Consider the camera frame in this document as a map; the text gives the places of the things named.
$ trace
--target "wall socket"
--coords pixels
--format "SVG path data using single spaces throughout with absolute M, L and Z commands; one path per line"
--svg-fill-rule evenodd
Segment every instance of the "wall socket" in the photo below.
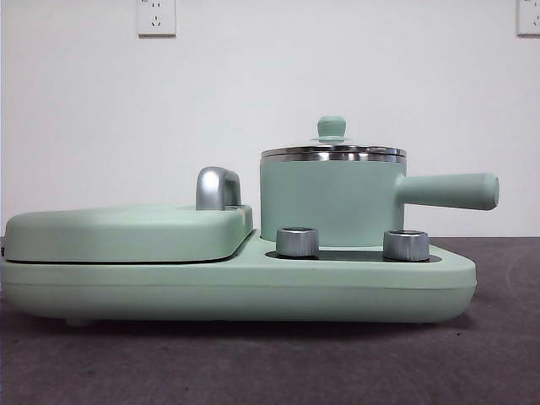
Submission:
M 176 36 L 176 0 L 137 0 L 138 36 Z
M 540 0 L 517 0 L 517 34 L 540 35 Z

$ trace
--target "lid knob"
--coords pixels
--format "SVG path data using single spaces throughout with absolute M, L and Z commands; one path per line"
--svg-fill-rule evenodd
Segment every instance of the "lid knob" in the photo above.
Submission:
M 342 116 L 323 116 L 317 123 L 319 132 L 319 141 L 343 141 L 345 127 L 347 126 L 345 118 Z

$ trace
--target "appliance foot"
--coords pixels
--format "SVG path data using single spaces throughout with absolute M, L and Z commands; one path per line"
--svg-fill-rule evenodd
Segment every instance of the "appliance foot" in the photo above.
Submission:
M 80 319 L 80 318 L 68 318 L 66 319 L 66 325 L 70 327 L 89 327 L 94 325 L 97 321 L 94 319 Z

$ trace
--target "glass lid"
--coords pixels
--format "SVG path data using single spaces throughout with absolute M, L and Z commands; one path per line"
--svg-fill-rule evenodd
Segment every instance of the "glass lid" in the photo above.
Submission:
M 269 149 L 262 152 L 261 156 L 262 158 L 268 158 L 270 156 L 288 155 L 290 159 L 287 160 L 294 160 L 293 156 L 299 154 L 311 155 L 324 153 L 354 155 L 379 154 L 390 155 L 400 158 L 406 157 L 406 152 L 398 148 L 387 148 L 382 146 L 359 146 L 351 144 L 350 138 L 346 138 L 344 136 L 346 126 L 346 121 L 342 116 L 324 116 L 317 123 L 317 131 L 319 132 L 319 137 L 312 138 L 311 141 L 313 142 L 311 144 L 305 146 L 292 146 L 286 148 Z

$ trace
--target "metal handle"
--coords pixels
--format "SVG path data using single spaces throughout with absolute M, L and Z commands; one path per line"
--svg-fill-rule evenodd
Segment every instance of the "metal handle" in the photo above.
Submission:
M 195 209 L 225 210 L 226 205 L 241 205 L 240 177 L 223 167 L 209 166 L 199 172 Z

